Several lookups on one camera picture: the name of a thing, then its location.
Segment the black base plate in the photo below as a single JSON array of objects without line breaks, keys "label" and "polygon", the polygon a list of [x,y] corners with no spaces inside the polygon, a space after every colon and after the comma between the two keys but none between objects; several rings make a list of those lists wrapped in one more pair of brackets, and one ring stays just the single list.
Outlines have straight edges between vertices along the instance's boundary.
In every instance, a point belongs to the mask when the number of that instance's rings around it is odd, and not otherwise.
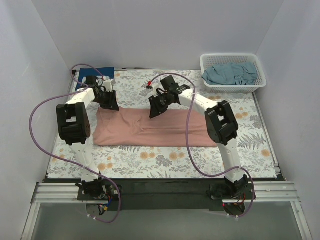
[{"label": "black base plate", "polygon": [[78,201],[117,210],[224,210],[229,202],[234,215],[244,213],[244,202],[255,199],[249,180],[228,183],[214,178],[105,179],[76,183]]}]

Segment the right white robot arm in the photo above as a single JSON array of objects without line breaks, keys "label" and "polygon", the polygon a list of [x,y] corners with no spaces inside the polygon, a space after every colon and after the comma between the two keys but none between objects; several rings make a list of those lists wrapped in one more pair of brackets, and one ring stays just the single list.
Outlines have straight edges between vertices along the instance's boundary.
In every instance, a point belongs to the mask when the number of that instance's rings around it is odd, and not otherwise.
[{"label": "right white robot arm", "polygon": [[205,118],[209,138],[217,145],[224,164],[225,183],[216,189],[214,197],[242,197],[249,184],[249,174],[241,167],[237,150],[239,125],[230,104],[227,101],[216,102],[196,92],[192,83],[179,85],[174,80],[174,73],[165,73],[156,86],[152,81],[147,83],[147,89],[152,90],[149,97],[150,115],[155,118],[165,113],[172,104],[188,107],[187,121],[191,119],[192,111],[196,111]]}]

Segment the white plastic laundry basket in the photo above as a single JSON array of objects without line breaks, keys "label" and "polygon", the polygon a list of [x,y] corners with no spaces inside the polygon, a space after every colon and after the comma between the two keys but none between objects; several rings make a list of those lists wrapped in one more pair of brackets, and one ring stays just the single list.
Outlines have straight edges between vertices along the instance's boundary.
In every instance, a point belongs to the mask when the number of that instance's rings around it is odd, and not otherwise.
[{"label": "white plastic laundry basket", "polygon": [[208,93],[253,93],[267,85],[262,65],[254,54],[203,54],[200,68],[203,87]]}]

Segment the aluminium frame rail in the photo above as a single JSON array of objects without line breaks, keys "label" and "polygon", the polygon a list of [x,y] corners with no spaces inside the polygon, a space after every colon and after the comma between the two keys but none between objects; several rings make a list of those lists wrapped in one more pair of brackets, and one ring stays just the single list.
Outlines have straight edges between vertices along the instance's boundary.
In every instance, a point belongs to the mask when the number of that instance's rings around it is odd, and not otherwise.
[{"label": "aluminium frame rail", "polygon": [[[292,181],[256,181],[254,185],[256,203],[289,202],[302,239],[312,239],[300,197]],[[32,238],[41,204],[94,204],[99,202],[98,200],[79,200],[78,197],[82,194],[75,183],[37,183],[21,239],[30,240]]]}]

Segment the pink t shirt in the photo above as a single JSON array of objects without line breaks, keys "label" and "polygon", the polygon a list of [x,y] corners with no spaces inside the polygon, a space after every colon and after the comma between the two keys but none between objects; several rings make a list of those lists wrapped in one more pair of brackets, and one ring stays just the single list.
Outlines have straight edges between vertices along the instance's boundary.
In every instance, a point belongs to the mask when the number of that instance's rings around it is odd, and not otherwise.
[{"label": "pink t shirt", "polygon": [[103,147],[215,147],[208,135],[205,117],[192,111],[187,121],[187,115],[186,109],[170,109],[150,118],[148,109],[99,108],[93,143]]}]

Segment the floral patterned table cloth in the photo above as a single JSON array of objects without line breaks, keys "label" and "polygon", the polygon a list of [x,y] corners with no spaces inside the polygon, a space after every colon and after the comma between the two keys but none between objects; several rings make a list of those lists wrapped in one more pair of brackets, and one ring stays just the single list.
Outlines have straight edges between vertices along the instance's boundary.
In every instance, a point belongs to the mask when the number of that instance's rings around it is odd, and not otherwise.
[{"label": "floral patterned table cloth", "polygon": [[[230,103],[238,122],[237,150],[240,164],[255,179],[274,179],[279,173],[260,112],[251,93],[208,93],[201,72],[178,70],[175,81],[195,85],[204,97]],[[161,70],[119,70],[114,73],[117,103],[123,108],[147,109],[149,80],[158,83]],[[93,146],[92,155],[99,171],[109,178],[200,178],[224,171],[216,147]]]}]

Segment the blue grey t shirt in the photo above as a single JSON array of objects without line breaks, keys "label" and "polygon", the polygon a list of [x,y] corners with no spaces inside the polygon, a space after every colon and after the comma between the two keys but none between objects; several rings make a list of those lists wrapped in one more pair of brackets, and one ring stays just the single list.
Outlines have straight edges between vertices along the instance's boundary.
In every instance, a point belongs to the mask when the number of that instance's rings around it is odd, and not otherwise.
[{"label": "blue grey t shirt", "polygon": [[258,73],[250,62],[229,62],[208,67],[202,79],[213,86],[252,86],[258,79]]}]

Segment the folded navy printed t shirt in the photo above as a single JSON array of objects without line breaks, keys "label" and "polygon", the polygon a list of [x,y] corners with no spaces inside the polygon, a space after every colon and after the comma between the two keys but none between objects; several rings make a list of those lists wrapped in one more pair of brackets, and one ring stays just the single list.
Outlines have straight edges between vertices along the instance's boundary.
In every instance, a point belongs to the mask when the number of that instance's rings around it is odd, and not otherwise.
[{"label": "folded navy printed t shirt", "polygon": [[93,68],[81,68],[78,74],[78,81],[82,83],[84,78],[87,76],[96,76],[96,77],[109,77],[110,79],[114,79],[115,77],[115,68],[114,67],[100,67],[96,70]]}]

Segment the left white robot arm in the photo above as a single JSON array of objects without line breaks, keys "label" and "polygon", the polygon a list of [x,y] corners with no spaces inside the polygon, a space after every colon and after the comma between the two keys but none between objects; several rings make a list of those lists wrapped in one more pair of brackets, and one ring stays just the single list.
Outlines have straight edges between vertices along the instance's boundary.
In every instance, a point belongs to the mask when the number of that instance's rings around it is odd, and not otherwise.
[{"label": "left white robot arm", "polygon": [[90,103],[98,103],[102,109],[119,111],[114,84],[115,80],[107,76],[87,76],[85,86],[79,88],[67,103],[56,107],[59,137],[70,146],[76,162],[81,164],[83,192],[95,200],[103,199],[107,191],[102,178],[95,174],[100,171],[89,144],[91,125],[87,107]]}]

